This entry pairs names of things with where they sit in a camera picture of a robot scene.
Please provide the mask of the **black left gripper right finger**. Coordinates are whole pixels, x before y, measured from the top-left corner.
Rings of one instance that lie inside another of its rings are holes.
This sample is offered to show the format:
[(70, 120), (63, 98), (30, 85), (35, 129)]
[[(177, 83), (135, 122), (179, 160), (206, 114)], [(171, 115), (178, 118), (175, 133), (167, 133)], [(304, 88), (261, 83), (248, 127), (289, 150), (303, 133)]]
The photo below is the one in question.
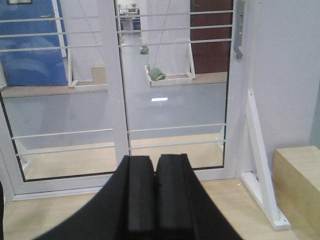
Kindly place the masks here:
[(160, 240), (240, 240), (198, 180), (186, 154), (163, 154), (156, 168)]

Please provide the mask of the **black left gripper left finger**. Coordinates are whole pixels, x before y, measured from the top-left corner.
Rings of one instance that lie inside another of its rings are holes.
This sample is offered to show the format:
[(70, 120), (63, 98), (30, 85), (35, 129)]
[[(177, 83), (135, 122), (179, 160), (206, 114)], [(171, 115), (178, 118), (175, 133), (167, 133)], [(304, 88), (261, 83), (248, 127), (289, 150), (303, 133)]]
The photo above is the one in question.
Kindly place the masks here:
[(102, 189), (39, 240), (149, 240), (155, 230), (154, 170), (148, 156), (125, 155)]

